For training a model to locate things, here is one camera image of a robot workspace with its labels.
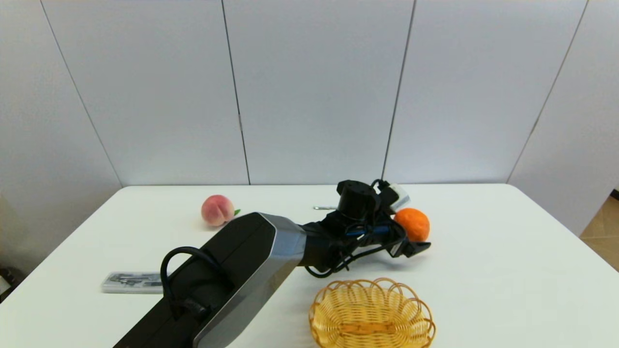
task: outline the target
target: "peach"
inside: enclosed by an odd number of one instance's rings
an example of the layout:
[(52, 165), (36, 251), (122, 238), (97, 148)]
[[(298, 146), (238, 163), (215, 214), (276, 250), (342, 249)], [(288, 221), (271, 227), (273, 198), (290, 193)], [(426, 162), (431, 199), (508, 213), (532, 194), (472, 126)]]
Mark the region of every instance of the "peach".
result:
[(208, 197), (202, 204), (202, 218), (211, 226), (221, 226), (232, 220), (234, 215), (232, 202), (221, 194)]

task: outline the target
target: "woven basket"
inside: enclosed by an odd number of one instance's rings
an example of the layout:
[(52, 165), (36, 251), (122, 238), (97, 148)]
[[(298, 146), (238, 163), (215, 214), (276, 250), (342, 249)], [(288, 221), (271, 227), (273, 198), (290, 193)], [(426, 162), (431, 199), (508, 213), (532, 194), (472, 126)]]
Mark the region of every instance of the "woven basket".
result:
[(309, 326), (322, 348), (422, 348), (436, 333), (426, 304), (387, 278), (330, 283), (309, 309)]

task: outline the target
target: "wooden floor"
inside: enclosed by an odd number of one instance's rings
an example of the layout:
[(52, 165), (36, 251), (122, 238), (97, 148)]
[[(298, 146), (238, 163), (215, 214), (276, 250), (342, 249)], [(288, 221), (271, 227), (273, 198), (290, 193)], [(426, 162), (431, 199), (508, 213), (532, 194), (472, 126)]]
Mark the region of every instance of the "wooden floor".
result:
[(619, 201), (609, 197), (581, 240), (619, 271)]

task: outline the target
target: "black cable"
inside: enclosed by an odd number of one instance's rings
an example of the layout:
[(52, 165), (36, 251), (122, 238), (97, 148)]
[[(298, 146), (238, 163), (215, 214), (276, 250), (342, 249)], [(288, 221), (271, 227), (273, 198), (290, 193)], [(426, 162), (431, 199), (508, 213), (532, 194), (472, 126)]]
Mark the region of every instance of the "black cable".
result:
[(170, 262), (172, 257), (178, 254), (190, 254), (191, 256), (195, 256), (211, 265), (219, 274), (223, 276), (225, 275), (225, 271), (223, 270), (222, 266), (208, 250), (194, 248), (193, 246), (181, 246), (172, 250), (163, 258), (160, 271), (163, 296), (167, 297), (171, 304), (174, 303), (176, 298), (174, 296), (174, 293), (172, 292), (172, 287), (170, 286), (170, 278), (168, 278), (168, 263)]
[(311, 270), (311, 268), (309, 266), (305, 266), (305, 269), (314, 277), (316, 278), (326, 278), (328, 276), (330, 276), (331, 274), (333, 274), (333, 270), (329, 269), (328, 271), (326, 271), (325, 273), (317, 273)]

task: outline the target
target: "white table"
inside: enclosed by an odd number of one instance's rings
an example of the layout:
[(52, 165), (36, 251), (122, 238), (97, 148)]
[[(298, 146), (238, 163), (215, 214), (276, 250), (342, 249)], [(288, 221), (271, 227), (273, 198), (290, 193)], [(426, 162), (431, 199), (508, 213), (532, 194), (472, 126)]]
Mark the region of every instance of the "white table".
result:
[[(327, 279), (295, 270), (231, 347), (317, 347), (307, 312), (336, 279), (390, 277), (432, 309), (440, 347), (619, 347), (619, 274), (516, 188), (404, 185), (431, 220), (432, 247), (379, 253)], [(335, 186), (143, 186), (116, 193), (0, 305), (0, 346), (109, 348), (160, 295), (103, 294), (111, 271), (157, 271), (167, 251), (215, 233), (200, 206), (224, 194), (242, 214), (304, 224)], [(183, 261), (173, 259), (170, 269)]]

